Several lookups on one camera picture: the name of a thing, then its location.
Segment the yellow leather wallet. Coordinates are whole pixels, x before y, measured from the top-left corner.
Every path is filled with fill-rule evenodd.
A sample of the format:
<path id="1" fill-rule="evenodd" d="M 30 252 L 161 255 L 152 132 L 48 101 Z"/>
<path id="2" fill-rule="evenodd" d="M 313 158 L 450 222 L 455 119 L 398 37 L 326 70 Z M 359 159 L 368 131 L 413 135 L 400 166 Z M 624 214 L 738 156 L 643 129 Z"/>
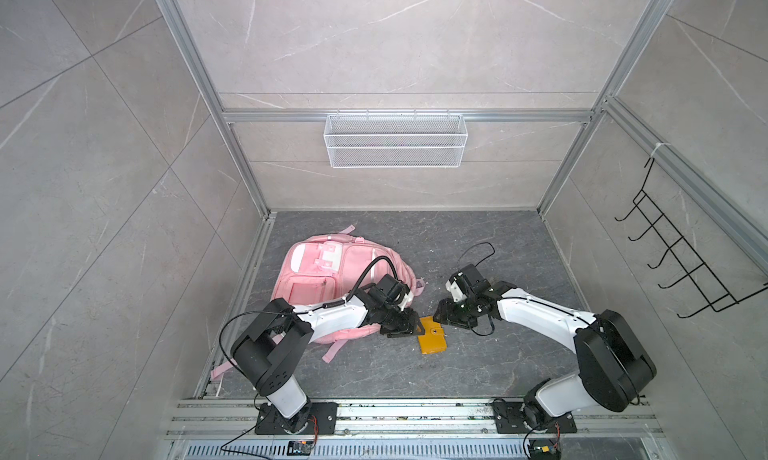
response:
<path id="1" fill-rule="evenodd" d="M 421 353 L 424 355 L 441 353 L 447 350 L 444 329 L 431 316 L 421 317 L 424 331 L 417 336 Z"/>

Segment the pink student backpack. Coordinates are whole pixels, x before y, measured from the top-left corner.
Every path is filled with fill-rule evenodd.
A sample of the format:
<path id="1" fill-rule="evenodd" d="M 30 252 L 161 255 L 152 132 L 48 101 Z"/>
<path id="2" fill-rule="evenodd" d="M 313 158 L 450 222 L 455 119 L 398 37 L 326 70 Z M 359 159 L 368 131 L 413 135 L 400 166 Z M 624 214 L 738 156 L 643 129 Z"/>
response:
<path id="1" fill-rule="evenodd" d="M 271 301 L 283 298 L 291 305 L 300 306 L 338 299 L 352 288 L 363 269 L 381 255 L 394 262 L 398 277 L 415 291 L 413 300 L 418 297 L 424 290 L 424 282 L 395 250 L 355 236 L 346 229 L 294 244 L 282 263 Z M 327 346 L 322 359 L 330 363 L 347 343 L 375 334 L 379 333 L 373 327 L 362 327 L 348 334 L 329 335 L 310 344 Z M 219 377 L 231 368 L 234 367 L 226 361 L 213 375 Z"/>

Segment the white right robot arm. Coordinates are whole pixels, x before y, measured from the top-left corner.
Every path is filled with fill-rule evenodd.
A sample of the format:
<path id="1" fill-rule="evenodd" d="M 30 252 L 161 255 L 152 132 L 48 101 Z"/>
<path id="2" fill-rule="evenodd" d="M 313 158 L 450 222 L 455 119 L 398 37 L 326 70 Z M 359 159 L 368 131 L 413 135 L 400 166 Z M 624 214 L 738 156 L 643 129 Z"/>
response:
<path id="1" fill-rule="evenodd" d="M 513 283 L 491 283 L 469 264 L 447 281 L 450 296 L 441 300 L 433 320 L 474 331 L 479 319 L 522 325 L 568 348 L 578 369 L 547 379 L 524 397 L 521 414 L 527 428 L 542 431 L 563 416 L 592 406 L 622 412 L 640 398 L 657 368 L 616 311 L 568 308 L 536 297 Z"/>

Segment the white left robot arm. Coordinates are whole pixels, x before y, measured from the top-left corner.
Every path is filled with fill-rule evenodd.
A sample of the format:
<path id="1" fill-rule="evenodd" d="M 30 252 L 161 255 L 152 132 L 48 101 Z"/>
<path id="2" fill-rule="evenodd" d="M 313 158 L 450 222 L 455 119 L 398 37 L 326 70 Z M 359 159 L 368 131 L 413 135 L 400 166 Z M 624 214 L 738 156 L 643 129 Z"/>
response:
<path id="1" fill-rule="evenodd" d="M 338 299 L 294 306 L 276 298 L 253 310 L 255 319 L 221 351 L 257 394 L 267 399 L 281 428 L 298 433 L 313 420 L 312 402 L 295 378 L 308 345 L 362 327 L 373 327 L 389 338 L 421 335 L 425 329 L 410 307 L 414 296 L 415 291 L 398 277 L 394 262 L 381 255 Z"/>

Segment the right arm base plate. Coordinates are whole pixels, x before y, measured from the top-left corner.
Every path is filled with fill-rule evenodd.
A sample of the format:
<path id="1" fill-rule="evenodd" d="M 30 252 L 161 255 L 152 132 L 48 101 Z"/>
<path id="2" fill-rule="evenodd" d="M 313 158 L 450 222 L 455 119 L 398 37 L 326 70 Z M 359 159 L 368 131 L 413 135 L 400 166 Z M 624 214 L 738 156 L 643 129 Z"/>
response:
<path id="1" fill-rule="evenodd" d="M 490 402 L 490 407 L 497 432 L 500 434 L 577 432 L 575 421 L 570 413 L 552 417 L 540 407 L 535 406 L 533 402 L 496 398 Z"/>

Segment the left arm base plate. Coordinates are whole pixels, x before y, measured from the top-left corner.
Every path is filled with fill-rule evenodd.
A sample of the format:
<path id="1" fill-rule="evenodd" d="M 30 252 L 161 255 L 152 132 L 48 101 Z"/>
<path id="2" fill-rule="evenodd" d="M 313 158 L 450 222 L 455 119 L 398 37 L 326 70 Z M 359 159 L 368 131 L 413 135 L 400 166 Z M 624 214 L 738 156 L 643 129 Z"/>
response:
<path id="1" fill-rule="evenodd" d="M 314 434 L 331 435 L 335 432 L 339 405 L 334 402 L 310 401 L 293 417 L 284 417 L 272 404 L 259 408 L 254 429 L 256 435 Z"/>

